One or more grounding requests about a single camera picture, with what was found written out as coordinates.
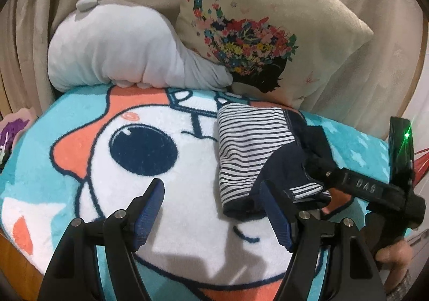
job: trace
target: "girl silhouette print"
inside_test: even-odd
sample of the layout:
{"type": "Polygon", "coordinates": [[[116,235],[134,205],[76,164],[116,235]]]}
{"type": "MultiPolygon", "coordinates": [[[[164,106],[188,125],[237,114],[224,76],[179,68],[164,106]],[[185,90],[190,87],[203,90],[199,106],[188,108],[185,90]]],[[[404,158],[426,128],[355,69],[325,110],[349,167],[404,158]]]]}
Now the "girl silhouette print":
{"type": "Polygon", "coordinates": [[[203,0],[194,0],[193,25],[204,32],[204,42],[215,58],[229,68],[234,82],[241,82],[272,92],[287,61],[292,61],[298,46],[297,37],[287,30],[269,25],[269,18],[227,19],[222,7],[214,0],[212,8],[204,10],[203,0]]]}

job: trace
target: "orange pattern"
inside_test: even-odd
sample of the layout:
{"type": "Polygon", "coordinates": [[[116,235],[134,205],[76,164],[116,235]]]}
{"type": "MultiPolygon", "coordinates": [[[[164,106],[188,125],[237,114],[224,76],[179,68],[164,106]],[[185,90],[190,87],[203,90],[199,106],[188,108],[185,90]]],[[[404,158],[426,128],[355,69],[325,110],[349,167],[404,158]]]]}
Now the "orange pattern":
{"type": "Polygon", "coordinates": [[[124,120],[131,121],[131,122],[137,122],[137,121],[140,120],[140,116],[138,114],[136,114],[135,112],[126,112],[126,113],[123,113],[121,115],[121,117],[124,120]]]}
{"type": "Polygon", "coordinates": [[[12,236],[20,249],[25,251],[28,255],[33,254],[33,242],[29,236],[27,223],[24,217],[20,217],[13,225],[12,236]]]}
{"type": "Polygon", "coordinates": [[[140,105],[169,105],[167,94],[162,89],[140,89],[113,87],[109,92],[109,109],[99,119],[61,138],[53,149],[55,163],[71,171],[81,179],[87,175],[91,147],[97,133],[121,111],[140,105]]]}
{"type": "Polygon", "coordinates": [[[325,208],[322,208],[324,214],[330,214],[334,210],[342,207],[343,205],[351,201],[351,195],[344,193],[340,190],[331,188],[329,189],[329,193],[331,194],[332,199],[331,202],[325,208]]]}
{"type": "Polygon", "coordinates": [[[278,280],[277,282],[263,285],[261,287],[244,290],[218,291],[201,289],[201,291],[205,296],[211,298],[213,301],[273,300],[281,282],[281,280],[278,280]]]}

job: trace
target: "human hand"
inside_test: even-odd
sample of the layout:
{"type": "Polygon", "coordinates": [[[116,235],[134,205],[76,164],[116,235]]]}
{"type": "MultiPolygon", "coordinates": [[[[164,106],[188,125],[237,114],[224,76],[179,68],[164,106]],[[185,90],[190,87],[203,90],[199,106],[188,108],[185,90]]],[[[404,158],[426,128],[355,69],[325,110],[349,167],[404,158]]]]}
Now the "human hand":
{"type": "Polygon", "coordinates": [[[383,264],[392,264],[384,289],[386,294],[394,290],[404,279],[408,267],[413,258],[413,249],[404,240],[380,249],[375,254],[375,259],[383,264]]]}

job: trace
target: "stuffed animal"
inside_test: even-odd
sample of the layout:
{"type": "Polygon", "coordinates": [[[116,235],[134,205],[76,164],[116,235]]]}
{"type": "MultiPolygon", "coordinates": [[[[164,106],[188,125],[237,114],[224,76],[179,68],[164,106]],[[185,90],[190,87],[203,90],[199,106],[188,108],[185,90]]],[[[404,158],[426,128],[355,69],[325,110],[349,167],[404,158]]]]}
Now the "stuffed animal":
{"type": "Polygon", "coordinates": [[[187,49],[157,11],[121,0],[79,0],[48,49],[48,74],[60,92],[112,82],[119,87],[224,90],[228,70],[187,49]]]}

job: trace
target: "navy blue fabric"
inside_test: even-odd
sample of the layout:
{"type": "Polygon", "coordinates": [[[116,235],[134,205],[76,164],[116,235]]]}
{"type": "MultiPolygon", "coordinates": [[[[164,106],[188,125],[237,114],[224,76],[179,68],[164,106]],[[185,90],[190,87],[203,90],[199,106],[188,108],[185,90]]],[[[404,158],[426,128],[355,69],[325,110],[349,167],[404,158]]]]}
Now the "navy blue fabric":
{"type": "Polygon", "coordinates": [[[124,169],[142,176],[157,176],[173,167],[177,146],[163,131],[144,124],[127,125],[113,134],[109,149],[124,169]]]}

